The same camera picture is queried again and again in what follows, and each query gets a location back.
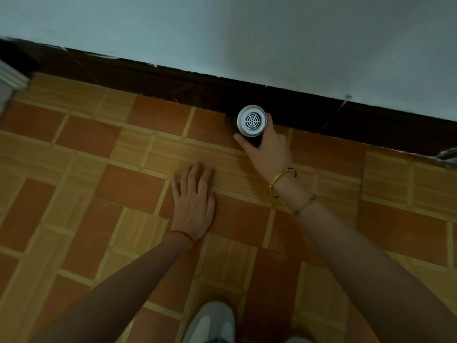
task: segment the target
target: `bracelet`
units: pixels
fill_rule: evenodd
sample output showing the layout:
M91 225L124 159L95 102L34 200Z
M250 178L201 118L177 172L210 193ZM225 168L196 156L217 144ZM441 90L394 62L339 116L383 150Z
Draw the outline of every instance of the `bracelet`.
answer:
M286 173L287 171L294 171L295 172L295 177L297 176L297 171L294 169L294 167L287 167L285 170L282 170L281 172L279 172L276 177L273 178L273 180L271 181L270 185L268 186L268 196L270 195L270 192L271 192L271 188L273 187L273 185L276 183L276 181L284 174Z
M191 240L192 244L195 244L194 239L193 239L191 236L189 236L189 234L187 234L186 232L180 231L180 230L173 230L173 231L170 231L170 233L174 233L174 232L175 232L175 233L180 233L181 235L186 236L188 239Z
M316 195L312 195L311 198L309 199L309 201L306 203L306 205L304 205L303 207L301 207L300 209L296 210L293 214L294 215L299 215L300 212L305 209L306 207L308 207L310 204L316 202Z

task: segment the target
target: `person's left hand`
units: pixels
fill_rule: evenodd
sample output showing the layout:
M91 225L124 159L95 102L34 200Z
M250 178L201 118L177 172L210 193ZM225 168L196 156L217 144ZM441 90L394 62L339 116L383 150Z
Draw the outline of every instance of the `person's left hand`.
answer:
M187 233L194 241L203 237L214 216L216 198L214 191L208 190L208 179L213 171L206 167L200 180L197 178L201 163L188 166L183 172L180 187L173 175L174 214L171 230Z

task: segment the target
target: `forearm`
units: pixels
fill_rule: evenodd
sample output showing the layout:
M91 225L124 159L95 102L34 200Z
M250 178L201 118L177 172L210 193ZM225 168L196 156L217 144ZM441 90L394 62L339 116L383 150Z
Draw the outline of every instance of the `forearm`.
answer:
M311 197L290 175L275 190L292 211ZM457 318L434 294L321 203L303 209L298 222L381 341L457 338Z
M167 270L191 247L185 236L165 236L74 303L32 342L115 342Z

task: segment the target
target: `finger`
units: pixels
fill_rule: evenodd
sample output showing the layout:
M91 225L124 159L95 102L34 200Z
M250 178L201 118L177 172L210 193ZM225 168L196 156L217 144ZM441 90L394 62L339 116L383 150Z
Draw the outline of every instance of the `finger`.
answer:
M200 178L200 181L198 182L198 194L199 195L204 195L206 197L207 191L208 191L208 180L209 177L211 176L211 173L213 172L212 167L206 167L205 171L203 172L202 178Z
M216 197L214 196L214 190L208 191L208 203L206 206L205 219L208 225L212 222L214 216L214 207L216 206Z
M233 137L240 144L240 146L243 148L243 150L247 153L249 157L255 154L257 148L255 148L251 143L249 143L246 138L241 136L239 133L236 133L235 135L233 135Z
M197 173L200 168L201 162L198 161L193 164L189 177L187 178L187 192L197 192Z
M271 117L270 113L266 114L266 127L264 132L275 132L273 127L273 118Z
M187 195L187 177L189 177L189 171L192 168L192 164L186 167L184 172L181 175L181 196L186 196Z
M176 173L173 173L173 177L171 178L171 188L173 189L173 199L176 203L178 199L181 197L178 188L178 181L176 180Z

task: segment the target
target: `person's right arm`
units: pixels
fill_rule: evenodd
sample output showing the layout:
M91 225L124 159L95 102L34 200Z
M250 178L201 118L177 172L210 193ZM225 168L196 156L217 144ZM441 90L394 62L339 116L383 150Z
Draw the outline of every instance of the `person's right arm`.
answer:
M241 135L235 139L268 184L291 166L286 139L274 131L270 115L259 148ZM381 342L457 342L457 317L416 277L323 204L308 204L312 193L291 172L273 189L291 211L306 206L297 216L302 231Z

